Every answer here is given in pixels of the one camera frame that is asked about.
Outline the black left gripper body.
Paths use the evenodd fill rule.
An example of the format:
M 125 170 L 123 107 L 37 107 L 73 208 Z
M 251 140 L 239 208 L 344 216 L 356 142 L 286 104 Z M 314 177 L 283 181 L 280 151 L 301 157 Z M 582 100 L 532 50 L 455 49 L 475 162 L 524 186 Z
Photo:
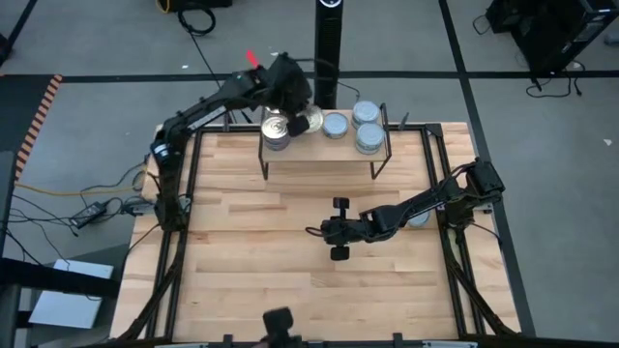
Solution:
M 306 116 L 300 116 L 309 105 L 312 91 L 303 72 L 274 72 L 269 75 L 263 104 L 276 109 L 286 120 L 291 137 L 301 135 L 310 128 Z

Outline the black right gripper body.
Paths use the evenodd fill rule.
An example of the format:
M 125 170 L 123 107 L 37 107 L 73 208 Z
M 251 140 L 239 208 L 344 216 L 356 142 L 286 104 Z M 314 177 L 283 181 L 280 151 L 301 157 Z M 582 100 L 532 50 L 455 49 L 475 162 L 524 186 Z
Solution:
M 322 232 L 322 234 L 334 234 L 333 238 L 324 240 L 327 245 L 331 246 L 330 258 L 332 261 L 348 260 L 350 257 L 350 244 L 369 242 L 370 222 L 368 214 L 362 213 L 357 219 L 347 218 L 346 210 L 349 208 L 349 204 L 348 198 L 335 197 L 333 199 L 333 207 L 339 210 L 339 215 L 332 216 L 321 222 L 321 224 L 329 223 L 333 226 L 331 232 Z

